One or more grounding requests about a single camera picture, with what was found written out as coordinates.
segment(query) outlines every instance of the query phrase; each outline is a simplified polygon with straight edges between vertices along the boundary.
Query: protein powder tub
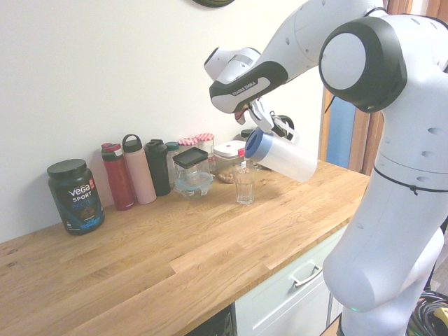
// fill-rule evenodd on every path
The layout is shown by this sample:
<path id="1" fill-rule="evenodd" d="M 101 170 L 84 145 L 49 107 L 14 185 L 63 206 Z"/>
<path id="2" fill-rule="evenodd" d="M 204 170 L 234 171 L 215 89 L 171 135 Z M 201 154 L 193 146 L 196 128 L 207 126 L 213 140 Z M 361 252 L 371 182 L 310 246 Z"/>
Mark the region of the protein powder tub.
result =
<path id="1" fill-rule="evenodd" d="M 48 186 L 68 233 L 84 235 L 104 222 L 93 175 L 84 160 L 55 163 L 47 173 L 50 177 Z"/>

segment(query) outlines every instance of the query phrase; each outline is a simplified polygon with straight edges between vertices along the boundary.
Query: white cabinet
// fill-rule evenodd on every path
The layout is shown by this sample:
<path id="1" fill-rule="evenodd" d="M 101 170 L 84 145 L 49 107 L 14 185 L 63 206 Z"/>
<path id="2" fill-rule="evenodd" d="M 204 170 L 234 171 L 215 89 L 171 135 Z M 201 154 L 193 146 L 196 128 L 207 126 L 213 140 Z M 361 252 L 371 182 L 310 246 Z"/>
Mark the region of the white cabinet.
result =
<path id="1" fill-rule="evenodd" d="M 321 266 L 343 231 L 239 298 L 234 304 L 238 336 L 319 336 L 326 328 L 330 299 Z M 337 316 L 335 300 L 332 308 L 331 321 Z"/>

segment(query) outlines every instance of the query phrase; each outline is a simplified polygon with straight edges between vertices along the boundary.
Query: jar with white lid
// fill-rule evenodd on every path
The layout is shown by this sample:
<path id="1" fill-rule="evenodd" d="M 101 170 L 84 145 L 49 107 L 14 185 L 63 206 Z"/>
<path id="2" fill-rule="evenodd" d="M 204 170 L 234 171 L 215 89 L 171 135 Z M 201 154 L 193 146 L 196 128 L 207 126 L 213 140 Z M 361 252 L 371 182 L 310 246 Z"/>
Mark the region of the jar with white lid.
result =
<path id="1" fill-rule="evenodd" d="M 232 140 L 215 146 L 216 177 L 225 183 L 234 183 L 232 169 L 244 161 L 246 142 Z"/>
<path id="2" fill-rule="evenodd" d="M 183 138 L 177 141 L 177 143 L 179 144 L 179 152 L 185 152 L 193 147 L 197 148 L 197 142 L 198 141 L 196 138 Z"/>
<path id="3" fill-rule="evenodd" d="M 206 151 L 209 154 L 209 167 L 210 172 L 214 173 L 216 170 L 214 146 L 215 146 L 215 136 L 212 133 L 202 133 L 196 136 L 197 147 Z"/>

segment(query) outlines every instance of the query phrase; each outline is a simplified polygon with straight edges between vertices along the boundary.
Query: white lid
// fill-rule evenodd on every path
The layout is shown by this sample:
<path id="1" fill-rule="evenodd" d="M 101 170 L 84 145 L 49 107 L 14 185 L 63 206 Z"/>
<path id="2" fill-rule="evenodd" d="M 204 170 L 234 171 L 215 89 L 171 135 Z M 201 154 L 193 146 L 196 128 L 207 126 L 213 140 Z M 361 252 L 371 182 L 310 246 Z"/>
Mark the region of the white lid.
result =
<path id="1" fill-rule="evenodd" d="M 246 142 L 240 140 L 232 140 L 222 143 L 213 148 L 215 154 L 224 158 L 231 158 L 232 156 L 239 156 L 238 152 L 246 147 Z"/>

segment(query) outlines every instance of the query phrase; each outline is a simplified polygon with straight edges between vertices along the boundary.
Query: glass food container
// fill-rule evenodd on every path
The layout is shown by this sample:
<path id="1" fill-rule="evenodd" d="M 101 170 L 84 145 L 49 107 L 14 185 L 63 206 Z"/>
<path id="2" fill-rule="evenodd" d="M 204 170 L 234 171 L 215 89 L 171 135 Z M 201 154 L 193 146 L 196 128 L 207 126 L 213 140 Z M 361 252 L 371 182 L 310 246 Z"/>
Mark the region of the glass food container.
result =
<path id="1" fill-rule="evenodd" d="M 209 168 L 210 172 L 213 174 L 216 170 L 214 146 L 215 146 L 215 136 L 212 133 L 202 133 L 196 136 L 197 147 L 206 151 L 209 154 Z"/>
<path id="2" fill-rule="evenodd" d="M 225 183 L 234 183 L 232 169 L 244 161 L 246 142 L 233 140 L 216 146 L 216 177 Z"/>
<path id="3" fill-rule="evenodd" d="M 205 150 L 198 148 L 190 148 L 174 156 L 178 176 L 174 191 L 189 200 L 205 196 L 213 182 L 208 157 L 209 154 Z"/>

